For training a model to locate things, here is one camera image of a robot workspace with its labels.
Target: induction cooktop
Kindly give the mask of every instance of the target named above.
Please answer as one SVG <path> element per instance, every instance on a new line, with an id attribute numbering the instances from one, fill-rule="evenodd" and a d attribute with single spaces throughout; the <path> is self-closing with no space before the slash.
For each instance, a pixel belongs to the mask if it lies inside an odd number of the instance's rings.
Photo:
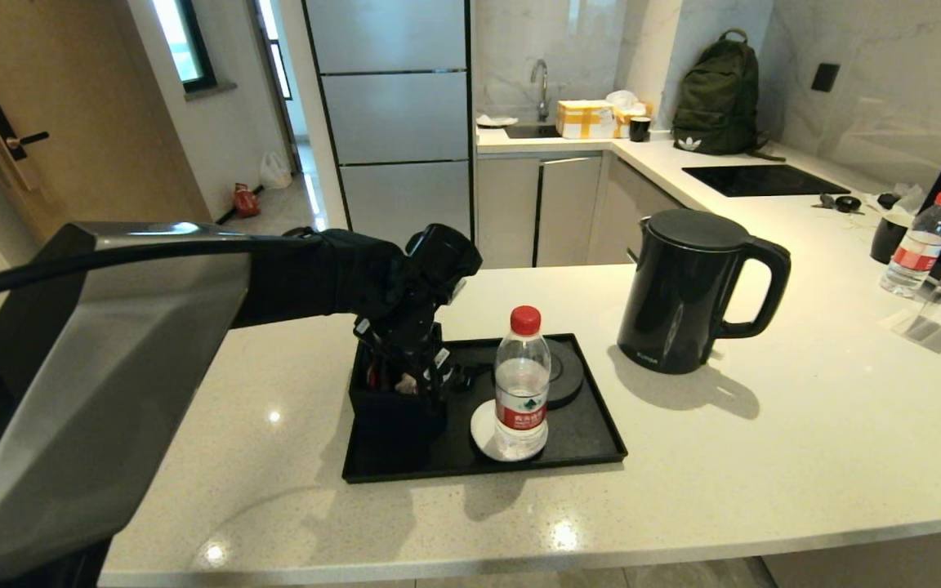
<path id="1" fill-rule="evenodd" d="M 683 170 L 729 198 L 851 193 L 851 190 L 785 164 L 683 167 Z"/>

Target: green backpack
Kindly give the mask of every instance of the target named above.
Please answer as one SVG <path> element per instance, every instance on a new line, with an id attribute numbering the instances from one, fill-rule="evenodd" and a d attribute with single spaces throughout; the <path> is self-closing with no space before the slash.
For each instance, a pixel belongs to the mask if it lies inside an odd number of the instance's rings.
<path id="1" fill-rule="evenodd" d="M 727 40 L 729 33 L 743 40 Z M 747 45 L 747 34 L 725 30 L 680 83 L 670 130 L 675 147 L 711 155 L 759 155 L 755 149 L 764 144 L 757 131 L 757 96 L 757 56 Z"/>

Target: kitchen sink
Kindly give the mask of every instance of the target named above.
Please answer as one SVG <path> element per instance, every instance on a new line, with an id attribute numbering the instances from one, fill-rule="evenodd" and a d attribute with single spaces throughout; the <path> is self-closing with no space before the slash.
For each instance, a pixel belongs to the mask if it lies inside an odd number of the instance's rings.
<path id="1" fill-rule="evenodd" d="M 504 129 L 511 139 L 556 139 L 561 134 L 553 124 L 515 124 Z"/>

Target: power outlet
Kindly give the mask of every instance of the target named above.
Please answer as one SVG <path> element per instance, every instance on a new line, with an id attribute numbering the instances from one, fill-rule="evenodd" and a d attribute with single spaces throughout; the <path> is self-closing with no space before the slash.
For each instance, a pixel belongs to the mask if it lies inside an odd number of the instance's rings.
<path id="1" fill-rule="evenodd" d="M 818 92 L 829 92 L 833 89 L 833 81 L 837 79 L 837 72 L 841 71 L 839 64 L 821 63 L 815 70 L 815 78 L 811 81 L 811 89 Z"/>

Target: kettle lid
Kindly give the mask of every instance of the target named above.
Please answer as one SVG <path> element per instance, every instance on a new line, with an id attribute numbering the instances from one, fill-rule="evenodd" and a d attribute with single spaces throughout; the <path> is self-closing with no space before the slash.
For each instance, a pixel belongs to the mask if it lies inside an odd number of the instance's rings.
<path id="1" fill-rule="evenodd" d="M 750 237 L 734 220 L 688 208 L 657 213 L 649 219 L 649 230 L 663 241 L 703 251 L 739 249 Z"/>

